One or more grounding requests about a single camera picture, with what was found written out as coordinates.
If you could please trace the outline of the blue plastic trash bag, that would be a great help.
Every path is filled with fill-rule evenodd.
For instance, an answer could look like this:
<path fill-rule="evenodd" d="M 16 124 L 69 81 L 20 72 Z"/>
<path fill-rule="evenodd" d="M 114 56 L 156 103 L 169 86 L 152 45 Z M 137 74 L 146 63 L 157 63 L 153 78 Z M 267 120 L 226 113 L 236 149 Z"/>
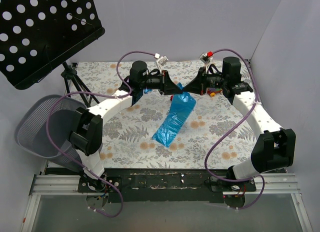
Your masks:
<path fill-rule="evenodd" d="M 152 140 L 169 148 L 193 112 L 195 106 L 196 100 L 189 92 L 184 91 L 182 94 L 173 95 L 168 114 L 164 122 L 152 136 Z"/>

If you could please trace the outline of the small blue bag piece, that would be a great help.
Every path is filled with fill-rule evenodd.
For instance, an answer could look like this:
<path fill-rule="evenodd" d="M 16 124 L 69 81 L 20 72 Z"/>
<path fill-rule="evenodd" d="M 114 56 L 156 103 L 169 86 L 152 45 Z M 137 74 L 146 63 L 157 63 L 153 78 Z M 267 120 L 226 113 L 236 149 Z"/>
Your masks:
<path fill-rule="evenodd" d="M 147 93 L 149 93 L 149 92 L 151 92 L 151 91 L 152 91 L 151 89 L 144 89 L 144 90 L 143 90 L 143 93 L 144 93 L 144 94 L 147 94 Z"/>

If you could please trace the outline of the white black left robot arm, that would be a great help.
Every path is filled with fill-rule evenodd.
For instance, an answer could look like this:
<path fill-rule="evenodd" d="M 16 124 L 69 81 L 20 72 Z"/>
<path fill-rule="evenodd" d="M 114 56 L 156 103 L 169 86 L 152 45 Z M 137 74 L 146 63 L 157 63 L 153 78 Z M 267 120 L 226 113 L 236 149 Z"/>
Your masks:
<path fill-rule="evenodd" d="M 87 109 L 78 108 L 69 135 L 69 142 L 76 149 L 84 165 L 84 173 L 90 177 L 89 186 L 95 192 L 106 188 L 105 172 L 99 150 L 102 147 L 104 125 L 122 110 L 132 107 L 143 96 L 145 89 L 157 90 L 161 95 L 182 94 L 181 88 L 175 84 L 166 70 L 156 68 L 148 72 L 144 61 L 132 63 L 127 76 L 114 98 L 104 101 Z"/>

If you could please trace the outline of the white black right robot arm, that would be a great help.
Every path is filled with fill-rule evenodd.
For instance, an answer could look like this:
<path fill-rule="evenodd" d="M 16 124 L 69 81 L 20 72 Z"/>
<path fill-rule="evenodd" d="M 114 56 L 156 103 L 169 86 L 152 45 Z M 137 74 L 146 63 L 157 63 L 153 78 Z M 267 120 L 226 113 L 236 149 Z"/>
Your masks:
<path fill-rule="evenodd" d="M 275 122 L 258 101 L 258 94 L 248 83 L 242 81 L 239 58 L 225 57 L 222 71 L 214 73 L 210 72 L 212 57 L 212 52 L 200 56 L 204 66 L 183 91 L 203 95 L 206 89 L 221 89 L 224 97 L 243 115 L 243 120 L 253 130 L 256 144 L 250 158 L 231 166 L 226 176 L 221 178 L 226 181 L 230 190 L 237 191 L 245 181 L 261 173 L 292 166 L 296 134 L 292 129 L 284 129 Z"/>

